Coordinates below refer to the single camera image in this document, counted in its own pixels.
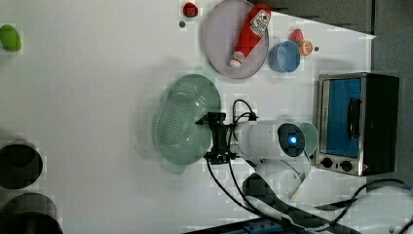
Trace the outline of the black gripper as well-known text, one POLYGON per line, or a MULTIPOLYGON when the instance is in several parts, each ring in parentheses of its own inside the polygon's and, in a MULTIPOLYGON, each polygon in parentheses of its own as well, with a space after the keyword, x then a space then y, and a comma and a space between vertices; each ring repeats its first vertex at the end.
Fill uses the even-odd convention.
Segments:
POLYGON ((226 125, 225 119, 225 113, 209 112, 195 122, 196 125, 208 125, 211 130, 212 148, 204 156, 211 164, 227 164, 236 158, 230 146, 234 126, 233 124, 226 125))

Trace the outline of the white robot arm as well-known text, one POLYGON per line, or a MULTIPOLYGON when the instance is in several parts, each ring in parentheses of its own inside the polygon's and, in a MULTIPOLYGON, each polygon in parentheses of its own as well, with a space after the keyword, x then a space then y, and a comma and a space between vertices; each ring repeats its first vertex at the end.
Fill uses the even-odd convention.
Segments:
POLYGON ((307 134, 302 124, 260 121, 252 113, 226 125, 226 115, 209 112, 196 121, 211 131, 206 164, 226 165, 240 158, 253 168, 235 182, 241 208, 296 227, 309 234, 412 234, 412 187, 395 178, 365 183, 345 206, 333 211, 296 202, 293 196, 311 168, 307 134))

